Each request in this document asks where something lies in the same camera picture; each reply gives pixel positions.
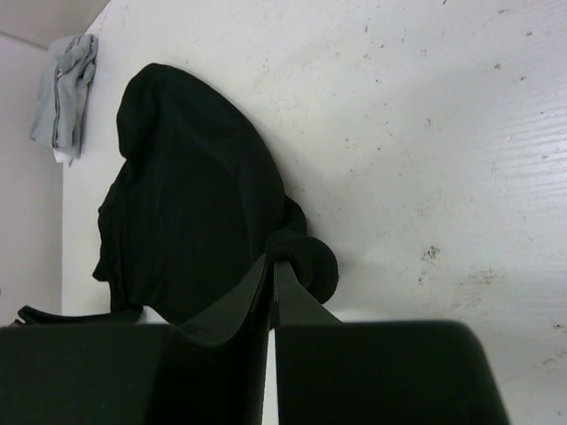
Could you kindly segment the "black tank top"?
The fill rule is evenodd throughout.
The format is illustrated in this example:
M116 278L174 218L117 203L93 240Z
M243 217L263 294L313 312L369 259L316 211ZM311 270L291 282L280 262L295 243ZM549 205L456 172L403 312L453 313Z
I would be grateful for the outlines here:
M94 277L108 313L63 316L31 306L19 325L137 322L152 309L182 325L233 290L259 258L291 264L320 303L338 286L338 262L309 235L300 206L253 124L181 69L144 67L117 113L124 159L98 210Z

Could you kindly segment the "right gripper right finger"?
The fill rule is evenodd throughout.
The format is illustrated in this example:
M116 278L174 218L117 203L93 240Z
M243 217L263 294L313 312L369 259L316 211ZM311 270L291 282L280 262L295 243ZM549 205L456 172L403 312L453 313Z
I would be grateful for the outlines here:
M457 321L343 322L274 269L282 424L505 424L484 349Z

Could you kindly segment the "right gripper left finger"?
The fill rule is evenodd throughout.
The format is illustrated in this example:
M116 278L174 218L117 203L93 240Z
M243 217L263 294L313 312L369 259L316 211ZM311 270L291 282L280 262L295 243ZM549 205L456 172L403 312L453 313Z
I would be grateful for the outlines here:
M1 331L4 424L259 424L267 265L204 312L166 323L58 323Z

